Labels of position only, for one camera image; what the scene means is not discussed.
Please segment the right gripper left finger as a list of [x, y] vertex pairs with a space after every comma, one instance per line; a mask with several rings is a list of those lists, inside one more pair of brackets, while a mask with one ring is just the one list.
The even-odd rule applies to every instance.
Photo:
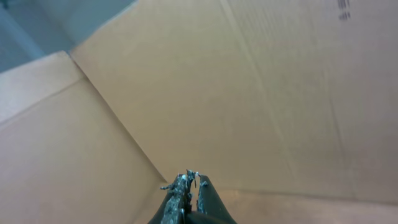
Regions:
[[196, 184], [196, 176], [196, 172], [187, 170], [186, 174], [178, 174], [168, 186], [161, 187], [167, 194], [148, 224], [184, 224], [186, 214], [192, 211], [191, 187], [192, 182]]

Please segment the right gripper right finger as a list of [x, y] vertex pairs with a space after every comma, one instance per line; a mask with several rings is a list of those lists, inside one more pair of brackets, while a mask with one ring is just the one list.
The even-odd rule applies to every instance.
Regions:
[[237, 224], [226, 209], [211, 180], [200, 176], [197, 209], [186, 214], [188, 224]]

